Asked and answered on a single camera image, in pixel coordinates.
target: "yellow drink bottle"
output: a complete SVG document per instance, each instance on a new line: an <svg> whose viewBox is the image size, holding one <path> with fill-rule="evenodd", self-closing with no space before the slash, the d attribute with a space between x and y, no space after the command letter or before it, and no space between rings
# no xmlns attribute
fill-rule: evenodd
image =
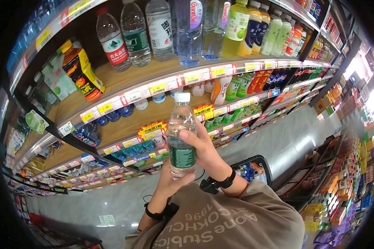
<svg viewBox="0 0 374 249"><path fill-rule="evenodd" d="M265 4L260 4L259 10L260 10L260 14L262 15L262 22L259 25L258 31L255 36L255 41L252 44L252 52L251 52L252 55L259 54L264 33L266 32L267 26L270 23L270 15L267 12L269 10L269 6Z"/></svg>
<svg viewBox="0 0 374 249"><path fill-rule="evenodd" d="M244 41L240 45L238 55L250 55L252 52L252 44L254 44L256 33L262 22L262 15L259 11L260 3L257 1L250 1L248 6L249 11L249 22L248 28L245 34Z"/></svg>
<svg viewBox="0 0 374 249"><path fill-rule="evenodd" d="M236 4L230 7L230 16L222 47L223 58L237 56L238 54L249 21L249 11L245 7L247 3L248 0L236 0Z"/></svg>

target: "juice bottle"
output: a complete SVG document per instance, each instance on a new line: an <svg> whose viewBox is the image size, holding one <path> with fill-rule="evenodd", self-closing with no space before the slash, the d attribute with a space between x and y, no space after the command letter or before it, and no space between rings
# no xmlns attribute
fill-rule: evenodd
<svg viewBox="0 0 374 249"><path fill-rule="evenodd" d="M283 14L281 11L274 10L273 14L270 15L270 23L264 34L262 46L260 47L260 53L263 55L269 55L272 51L276 37L283 25L281 14Z"/></svg>
<svg viewBox="0 0 374 249"><path fill-rule="evenodd" d="M60 49L65 55L63 68L66 74L80 88L88 101L98 100L104 93L105 86L93 73L85 50L73 48L70 40L67 40Z"/></svg>
<svg viewBox="0 0 374 249"><path fill-rule="evenodd" d="M244 38L244 42L240 46L239 56L250 55L252 52L252 45L254 44L256 33L262 22L262 15L259 11L260 3L257 1L250 1L248 6L249 22L248 29Z"/></svg>
<svg viewBox="0 0 374 249"><path fill-rule="evenodd" d="M270 23L270 15L267 12L269 10L269 6L265 4L260 4L260 14L262 15L262 22L260 23L260 26L258 28L258 31L255 36L255 41L252 44L252 55L259 54L260 46L262 46L262 40L264 33L266 32L267 26Z"/></svg>
<svg viewBox="0 0 374 249"><path fill-rule="evenodd" d="M280 32L276 37L276 41L274 42L273 49L270 52L271 55L279 56L283 50L284 44L289 37L289 33L291 32L291 24L289 21L291 20L291 16L287 14L283 14L281 16L282 26Z"/></svg>
<svg viewBox="0 0 374 249"><path fill-rule="evenodd" d="M222 48L222 57L238 55L249 22L249 11L245 7L247 3L248 0L236 0L236 3L230 7L230 16L227 22L226 35Z"/></svg>

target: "orange box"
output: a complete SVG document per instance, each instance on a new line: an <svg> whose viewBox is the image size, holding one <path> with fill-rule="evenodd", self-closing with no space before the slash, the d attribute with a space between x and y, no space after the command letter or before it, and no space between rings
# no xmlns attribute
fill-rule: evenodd
<svg viewBox="0 0 374 249"><path fill-rule="evenodd" d="M329 176L328 179L326 180L324 186L319 191L319 193L331 193L331 192L333 192L337 183L338 183L338 175L337 174L333 174L333 175Z"/></svg>
<svg viewBox="0 0 374 249"><path fill-rule="evenodd" d="M331 226L339 226L345 217L346 207L339 207L331 217Z"/></svg>

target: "green bottle label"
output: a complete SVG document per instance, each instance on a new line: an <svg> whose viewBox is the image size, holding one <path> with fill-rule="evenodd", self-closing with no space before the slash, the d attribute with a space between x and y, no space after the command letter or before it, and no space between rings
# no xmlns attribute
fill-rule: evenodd
<svg viewBox="0 0 374 249"><path fill-rule="evenodd" d="M136 52L145 49L148 47L146 30L132 35L125 35L125 43L129 52Z"/></svg>
<svg viewBox="0 0 374 249"><path fill-rule="evenodd" d="M195 147L176 148L170 145L170 163L176 168L190 168L195 165L197 152Z"/></svg>

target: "mineral water bottle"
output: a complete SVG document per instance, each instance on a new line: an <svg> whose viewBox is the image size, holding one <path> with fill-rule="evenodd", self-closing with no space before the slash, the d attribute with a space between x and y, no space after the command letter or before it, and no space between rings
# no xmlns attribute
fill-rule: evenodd
<svg viewBox="0 0 374 249"><path fill-rule="evenodd" d="M171 173L174 180L187 174L195 174L195 148L180 138L181 130L197 134L195 115L190 107L190 93L175 93L175 108L169 118L169 151Z"/></svg>
<svg viewBox="0 0 374 249"><path fill-rule="evenodd" d="M143 67L151 62L151 50L147 39L144 14L134 0L122 0L120 26L125 37L132 65Z"/></svg>
<svg viewBox="0 0 374 249"><path fill-rule="evenodd" d="M108 14L108 7L98 9L96 14L96 30L101 46L115 72L123 72L130 67L130 58L120 27L115 18Z"/></svg>
<svg viewBox="0 0 374 249"><path fill-rule="evenodd" d="M225 0L208 0L204 18L202 58L207 61L218 61L231 3Z"/></svg>
<svg viewBox="0 0 374 249"><path fill-rule="evenodd" d="M155 60L170 60L174 51L169 3L165 0L151 0L145 6L145 15Z"/></svg>
<svg viewBox="0 0 374 249"><path fill-rule="evenodd" d="M202 55L205 0L176 0L177 52L182 66L196 67Z"/></svg>

